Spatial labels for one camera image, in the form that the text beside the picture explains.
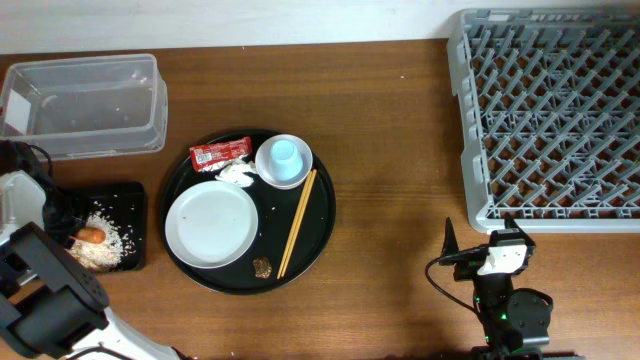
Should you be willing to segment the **orange carrot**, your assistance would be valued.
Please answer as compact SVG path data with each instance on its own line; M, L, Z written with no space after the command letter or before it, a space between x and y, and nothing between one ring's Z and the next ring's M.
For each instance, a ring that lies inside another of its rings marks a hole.
M83 241L91 244L101 244L106 240L106 233L95 227L85 227L79 230L73 239L77 241Z

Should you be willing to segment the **pile of rice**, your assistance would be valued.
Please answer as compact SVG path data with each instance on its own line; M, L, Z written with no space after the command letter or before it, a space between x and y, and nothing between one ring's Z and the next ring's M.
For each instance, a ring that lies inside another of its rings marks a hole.
M67 252L91 271L109 272L122 268L125 259L137 253L130 233L122 235L121 226L101 212L94 212L89 216L84 228L84 231L87 230L100 230L105 235L104 240L97 243L96 240L87 241L87 236L76 236Z

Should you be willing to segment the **white plate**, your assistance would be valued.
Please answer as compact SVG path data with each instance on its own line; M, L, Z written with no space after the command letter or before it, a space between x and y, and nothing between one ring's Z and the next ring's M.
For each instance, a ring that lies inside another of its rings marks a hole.
M170 252L181 262L215 269L244 255L258 228L256 205L245 190L206 181L188 188L171 204L164 235Z

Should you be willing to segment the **red snack wrapper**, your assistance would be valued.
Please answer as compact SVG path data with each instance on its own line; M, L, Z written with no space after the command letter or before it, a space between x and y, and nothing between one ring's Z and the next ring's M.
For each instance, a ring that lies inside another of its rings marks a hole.
M189 151L194 170L210 172L249 156L252 153L252 143L245 136L238 140L194 146Z

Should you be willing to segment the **white tissue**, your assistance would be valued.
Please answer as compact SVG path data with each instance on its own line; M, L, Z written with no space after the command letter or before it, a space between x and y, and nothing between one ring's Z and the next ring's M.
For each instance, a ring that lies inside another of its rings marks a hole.
M251 174L256 173L257 170L253 161L245 162L242 159L237 159L224 167L220 173L215 176L215 179L240 188L247 188L254 183Z

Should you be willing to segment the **brown food scrap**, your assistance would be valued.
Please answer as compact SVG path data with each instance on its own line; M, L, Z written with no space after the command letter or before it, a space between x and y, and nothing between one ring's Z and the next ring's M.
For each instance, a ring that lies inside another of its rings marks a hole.
M255 277L268 279L272 274L272 265L267 257L258 257L252 261Z

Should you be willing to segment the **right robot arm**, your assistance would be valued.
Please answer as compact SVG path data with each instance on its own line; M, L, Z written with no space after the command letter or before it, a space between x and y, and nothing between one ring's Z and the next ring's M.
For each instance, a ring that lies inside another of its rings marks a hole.
M511 216L493 231L487 244L461 250L450 220L445 223L441 258L454 268L456 282L473 284L471 310L483 327L486 344L471 350L473 359L540 359L549 343L553 299L540 291L513 286L533 256L536 244Z

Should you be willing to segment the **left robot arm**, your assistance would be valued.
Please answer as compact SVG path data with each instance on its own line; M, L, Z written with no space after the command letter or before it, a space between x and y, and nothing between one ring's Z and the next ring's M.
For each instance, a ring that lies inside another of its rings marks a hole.
M1 338L35 359L180 359L110 307L95 275L69 253L90 214L59 187L45 150L1 143Z

